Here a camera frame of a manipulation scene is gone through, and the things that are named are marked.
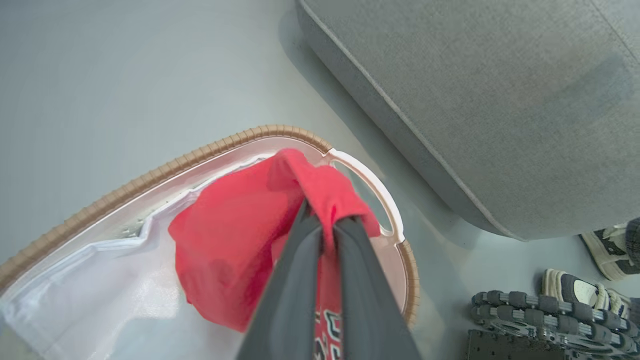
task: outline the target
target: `white shoe sole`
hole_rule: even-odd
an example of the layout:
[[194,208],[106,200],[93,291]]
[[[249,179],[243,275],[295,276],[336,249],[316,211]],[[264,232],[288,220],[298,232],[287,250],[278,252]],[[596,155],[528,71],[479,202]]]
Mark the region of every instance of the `white shoe sole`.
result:
[[542,294],[564,301],[562,297],[562,286],[560,283],[560,278],[563,274],[566,274],[566,272],[546,269],[545,275],[542,277]]
[[611,255],[602,245],[602,241],[598,239],[594,233],[584,233],[581,235],[584,243],[587,244],[593,261],[598,265],[600,272],[611,281],[622,280],[627,275],[616,265],[615,260],[611,259]]

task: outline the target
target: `shoe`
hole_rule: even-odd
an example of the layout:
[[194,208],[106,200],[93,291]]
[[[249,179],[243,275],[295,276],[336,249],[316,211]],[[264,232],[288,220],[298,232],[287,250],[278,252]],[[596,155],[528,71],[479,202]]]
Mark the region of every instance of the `shoe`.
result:
[[636,265],[628,253],[628,245],[638,241],[633,239],[634,236],[633,231],[627,231],[627,224],[620,224],[581,234],[580,238],[587,245],[591,258],[602,275],[611,281],[617,281],[627,275],[640,274],[640,266]]
[[542,278],[542,295],[560,301],[581,302],[594,309],[609,310],[628,319],[631,299],[602,284],[590,284],[564,271],[547,269]]

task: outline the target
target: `white plastic handle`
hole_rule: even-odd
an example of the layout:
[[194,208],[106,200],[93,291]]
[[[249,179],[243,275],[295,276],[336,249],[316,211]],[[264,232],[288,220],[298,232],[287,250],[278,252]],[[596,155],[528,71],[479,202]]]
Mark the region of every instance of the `white plastic handle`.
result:
[[385,212],[387,213],[387,217],[389,217],[389,222],[391,223],[391,232],[387,231],[382,226],[380,226],[380,232],[384,237],[390,238],[393,243],[403,242],[404,226],[402,224],[402,218],[400,217],[400,211],[396,206],[394,198],[391,197],[391,194],[387,188],[385,188],[382,181],[380,181],[380,179],[378,179],[378,177],[369,170],[368,167],[364,166],[363,163],[345,152],[331,149],[325,158],[329,161],[329,164],[331,164],[331,161],[338,161],[348,167],[358,177],[360,177],[360,179],[369,185],[369,188],[371,188],[371,190],[376,194],[378,200],[385,208]]

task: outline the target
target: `laundry basket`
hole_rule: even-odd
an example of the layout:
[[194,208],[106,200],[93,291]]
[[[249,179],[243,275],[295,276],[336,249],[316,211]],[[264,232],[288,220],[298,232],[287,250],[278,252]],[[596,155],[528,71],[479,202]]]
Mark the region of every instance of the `laundry basket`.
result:
[[308,131],[260,126],[131,181],[3,264],[0,343],[33,359],[232,359],[243,335],[204,320],[186,302],[167,227],[208,184],[284,148],[314,165],[348,169],[375,194],[388,225],[371,243],[411,326],[419,305],[417,268],[382,182]]

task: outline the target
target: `gray sofa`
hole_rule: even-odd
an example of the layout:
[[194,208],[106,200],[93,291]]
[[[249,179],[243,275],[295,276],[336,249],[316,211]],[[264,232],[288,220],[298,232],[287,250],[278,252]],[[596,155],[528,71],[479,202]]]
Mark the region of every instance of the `gray sofa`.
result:
[[300,0],[311,48],[465,220],[531,240],[640,216],[640,3]]

